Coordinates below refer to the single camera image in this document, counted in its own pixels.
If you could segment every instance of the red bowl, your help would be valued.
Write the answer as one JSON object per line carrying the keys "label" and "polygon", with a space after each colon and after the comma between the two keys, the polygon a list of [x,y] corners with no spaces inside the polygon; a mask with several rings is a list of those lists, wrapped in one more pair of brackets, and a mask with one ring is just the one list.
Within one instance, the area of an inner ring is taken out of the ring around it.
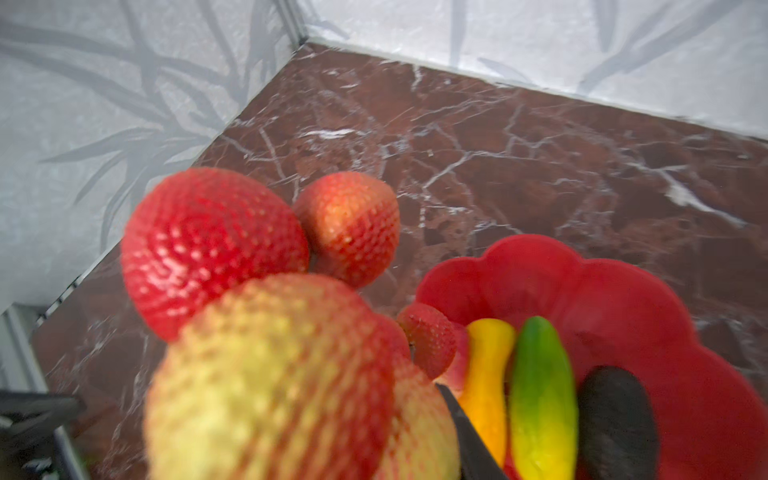
{"label": "red bowl", "polygon": [[[425,276],[416,301],[467,325],[516,328],[541,315],[558,329],[581,384],[595,366],[632,372],[650,396],[661,440],[660,480],[766,480],[768,412],[746,380],[699,344],[666,283],[617,260],[586,260],[549,237],[517,235],[481,258]],[[588,478],[579,471],[577,478]]]}

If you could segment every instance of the white wall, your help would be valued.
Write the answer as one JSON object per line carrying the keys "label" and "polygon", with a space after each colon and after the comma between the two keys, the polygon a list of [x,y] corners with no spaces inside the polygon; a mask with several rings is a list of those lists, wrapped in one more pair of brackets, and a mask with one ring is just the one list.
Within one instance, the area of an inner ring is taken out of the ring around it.
{"label": "white wall", "polygon": [[55,300],[290,55],[272,0],[0,3],[0,312]]}
{"label": "white wall", "polygon": [[310,36],[768,138],[766,0],[298,0]]}

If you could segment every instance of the plastic vegetable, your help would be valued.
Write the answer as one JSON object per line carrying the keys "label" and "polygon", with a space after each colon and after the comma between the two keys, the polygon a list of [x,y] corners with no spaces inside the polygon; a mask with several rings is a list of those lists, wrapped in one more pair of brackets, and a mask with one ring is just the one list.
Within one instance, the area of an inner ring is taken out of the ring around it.
{"label": "plastic vegetable", "polygon": [[578,444],[578,404],[568,354],[557,331],[535,316],[523,325],[510,371],[512,458],[522,480],[570,480]]}

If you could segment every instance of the strawberry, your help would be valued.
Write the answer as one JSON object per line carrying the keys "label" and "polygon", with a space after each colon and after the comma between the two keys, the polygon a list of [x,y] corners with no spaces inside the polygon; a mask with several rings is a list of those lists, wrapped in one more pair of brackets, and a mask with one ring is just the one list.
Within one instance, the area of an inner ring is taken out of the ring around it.
{"label": "strawberry", "polygon": [[317,273],[360,288],[395,257],[400,211],[395,192],[381,180],[356,172],[326,175],[304,189],[293,209],[317,255]]}
{"label": "strawberry", "polygon": [[377,317],[381,323],[381,333],[386,338],[392,352],[410,360],[411,348],[408,344],[408,337],[400,325],[386,315],[377,314]]}
{"label": "strawberry", "polygon": [[249,280],[181,331],[144,415],[153,480],[371,478],[394,415],[392,354],[347,285]]}
{"label": "strawberry", "polygon": [[373,480],[458,480],[458,438],[445,401],[418,367],[393,360],[395,415]]}
{"label": "strawberry", "polygon": [[413,346],[413,362],[430,379],[448,369],[456,353],[451,322],[436,308],[424,303],[412,303],[397,316],[397,323]]}
{"label": "strawberry", "polygon": [[461,398],[464,392],[464,381],[467,378],[467,363],[469,361],[469,335],[467,328],[457,323],[451,323],[451,331],[456,341],[456,353],[446,371],[435,379],[435,383],[447,386],[453,396]]}
{"label": "strawberry", "polygon": [[128,295],[167,342],[225,290],[309,266],[292,210],[256,180],[214,168],[160,182],[131,215],[121,250]]}

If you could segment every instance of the red marble surface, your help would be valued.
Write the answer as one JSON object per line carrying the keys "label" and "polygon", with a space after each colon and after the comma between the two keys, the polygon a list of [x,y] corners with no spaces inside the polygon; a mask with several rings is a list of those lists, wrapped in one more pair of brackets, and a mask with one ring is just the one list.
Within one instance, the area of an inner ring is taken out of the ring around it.
{"label": "red marble surface", "polygon": [[[367,55],[306,45],[203,153],[291,202],[359,170],[397,192],[402,236],[363,295],[394,315],[441,260],[516,233],[669,283],[702,342],[768,400],[768,144]],[[144,393],[164,345],[126,297],[115,249],[35,334],[97,479],[146,477]]]}

